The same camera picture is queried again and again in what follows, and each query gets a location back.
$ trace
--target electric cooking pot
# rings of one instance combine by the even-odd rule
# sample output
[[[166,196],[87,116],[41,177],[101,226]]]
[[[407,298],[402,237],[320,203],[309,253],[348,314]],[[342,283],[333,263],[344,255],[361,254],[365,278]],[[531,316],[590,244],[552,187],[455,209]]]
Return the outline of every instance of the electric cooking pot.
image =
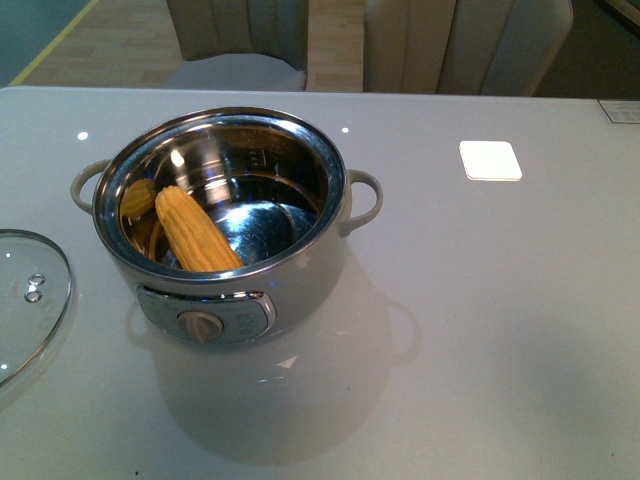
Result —
[[[81,198],[100,177],[92,203]],[[177,185],[207,212],[243,266],[180,268],[155,209],[130,215],[123,199],[145,182]],[[351,216],[351,185],[373,189],[375,205]],[[334,288],[346,237],[371,221],[382,188],[346,170],[335,145],[289,114],[249,107],[191,113],[159,125],[71,185],[100,240],[135,286],[145,316],[167,333],[203,343],[273,335],[302,320]]]

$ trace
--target yellow corn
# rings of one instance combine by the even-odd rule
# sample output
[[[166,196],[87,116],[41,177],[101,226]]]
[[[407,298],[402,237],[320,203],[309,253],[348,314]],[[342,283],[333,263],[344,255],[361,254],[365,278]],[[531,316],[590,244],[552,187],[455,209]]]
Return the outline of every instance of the yellow corn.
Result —
[[[138,218],[153,208],[156,190],[153,180],[136,180],[124,192],[120,203],[120,213],[124,217]]]
[[[180,187],[167,187],[158,194],[156,213],[184,270],[217,272],[242,266],[209,215]]]

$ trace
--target white label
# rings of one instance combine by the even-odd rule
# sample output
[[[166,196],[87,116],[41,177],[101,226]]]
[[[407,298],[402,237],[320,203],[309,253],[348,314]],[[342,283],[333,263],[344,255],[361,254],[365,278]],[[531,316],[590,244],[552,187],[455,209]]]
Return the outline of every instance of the white label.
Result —
[[[640,123],[640,102],[598,100],[613,123]]]
[[[460,155],[471,180],[518,181],[522,171],[509,142],[462,141]]]

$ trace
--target white table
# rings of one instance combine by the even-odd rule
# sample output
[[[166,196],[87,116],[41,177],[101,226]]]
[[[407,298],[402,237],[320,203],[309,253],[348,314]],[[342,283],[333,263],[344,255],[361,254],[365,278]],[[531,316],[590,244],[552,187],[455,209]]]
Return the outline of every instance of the white table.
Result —
[[[236,105],[315,124],[385,204],[310,318],[203,350],[144,318],[68,189]],[[2,478],[640,477],[640,125],[596,101],[18,87],[0,135],[0,228],[49,237],[75,277],[0,391]],[[463,140],[510,142],[522,180],[469,180]]]

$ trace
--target gray chair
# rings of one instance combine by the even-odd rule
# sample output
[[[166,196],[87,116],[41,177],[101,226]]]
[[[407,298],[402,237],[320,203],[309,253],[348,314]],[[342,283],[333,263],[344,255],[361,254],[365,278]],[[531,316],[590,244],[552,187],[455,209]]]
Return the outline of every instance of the gray chair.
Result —
[[[182,65],[164,88],[304,90],[308,0],[167,0]]]
[[[531,96],[572,22],[570,0],[367,0],[364,90]]]

